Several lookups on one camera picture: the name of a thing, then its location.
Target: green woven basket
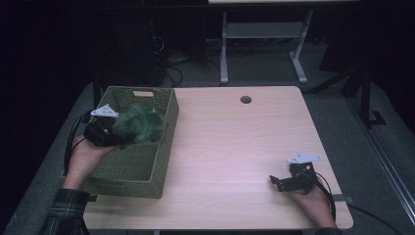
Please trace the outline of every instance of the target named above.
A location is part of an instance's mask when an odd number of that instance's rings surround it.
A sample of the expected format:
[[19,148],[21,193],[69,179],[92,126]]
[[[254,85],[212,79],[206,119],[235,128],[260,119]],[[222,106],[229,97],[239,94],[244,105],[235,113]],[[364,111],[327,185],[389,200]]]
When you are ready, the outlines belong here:
[[161,198],[179,107],[173,89],[110,86],[98,107],[110,104],[117,120],[135,104],[153,106],[163,120],[161,140],[130,145],[107,154],[88,177],[84,190],[91,194]]

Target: green mesh fabric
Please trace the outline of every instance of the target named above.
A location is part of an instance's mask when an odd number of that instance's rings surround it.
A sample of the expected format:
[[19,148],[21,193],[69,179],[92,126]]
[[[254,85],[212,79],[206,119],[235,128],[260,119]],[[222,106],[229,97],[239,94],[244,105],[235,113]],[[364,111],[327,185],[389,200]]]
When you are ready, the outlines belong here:
[[156,109],[148,105],[134,105],[127,112],[125,118],[113,126],[114,134],[130,135],[135,138],[120,146],[124,149],[128,145],[145,142],[156,142],[162,133],[162,120]]

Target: dark sleeve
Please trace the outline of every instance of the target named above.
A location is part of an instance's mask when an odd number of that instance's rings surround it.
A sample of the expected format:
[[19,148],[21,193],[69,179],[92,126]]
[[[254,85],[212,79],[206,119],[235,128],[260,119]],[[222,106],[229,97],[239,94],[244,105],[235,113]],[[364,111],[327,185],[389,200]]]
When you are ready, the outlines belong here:
[[320,228],[314,235],[342,235],[342,231],[338,228]]
[[88,198],[89,194],[82,191],[59,189],[38,235],[82,234]]

